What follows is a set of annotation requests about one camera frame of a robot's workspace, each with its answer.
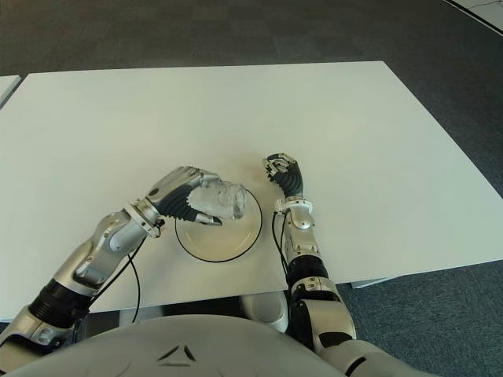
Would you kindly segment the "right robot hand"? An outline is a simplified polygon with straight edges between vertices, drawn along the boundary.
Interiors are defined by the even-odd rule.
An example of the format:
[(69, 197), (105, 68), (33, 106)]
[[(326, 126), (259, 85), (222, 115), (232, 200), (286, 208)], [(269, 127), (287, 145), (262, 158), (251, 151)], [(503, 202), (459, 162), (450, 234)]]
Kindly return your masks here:
[(263, 159), (263, 167), (270, 182), (276, 184), (285, 198), (303, 198), (303, 177), (298, 162), (290, 155), (279, 152)]

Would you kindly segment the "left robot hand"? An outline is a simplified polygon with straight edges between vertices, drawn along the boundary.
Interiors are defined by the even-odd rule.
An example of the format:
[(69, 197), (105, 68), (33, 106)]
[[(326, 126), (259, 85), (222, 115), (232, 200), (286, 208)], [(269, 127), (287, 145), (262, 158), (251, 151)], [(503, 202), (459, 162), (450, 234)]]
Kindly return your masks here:
[(219, 180), (216, 173), (207, 170), (192, 166), (178, 167), (155, 183), (146, 198), (164, 217), (222, 226), (218, 217), (194, 209), (188, 202), (189, 194), (194, 189)]

